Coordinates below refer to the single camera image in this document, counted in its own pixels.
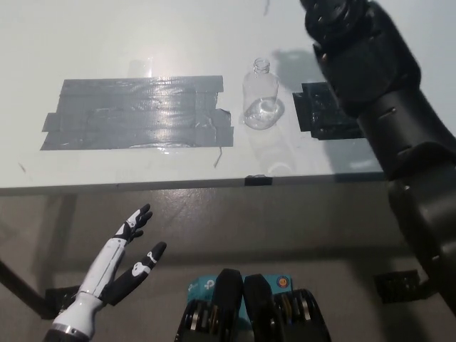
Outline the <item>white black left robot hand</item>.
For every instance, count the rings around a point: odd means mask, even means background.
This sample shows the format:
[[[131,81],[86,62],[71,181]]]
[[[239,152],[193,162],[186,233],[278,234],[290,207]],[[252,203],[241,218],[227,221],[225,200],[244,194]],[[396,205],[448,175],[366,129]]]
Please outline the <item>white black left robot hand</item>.
[[[91,341],[96,314],[107,305],[120,303],[148,277],[166,250],[165,242],[157,243],[118,278],[115,274],[126,246],[143,235],[142,228],[151,217],[150,205],[146,204],[122,223],[91,264],[74,302],[53,320],[44,341]]]

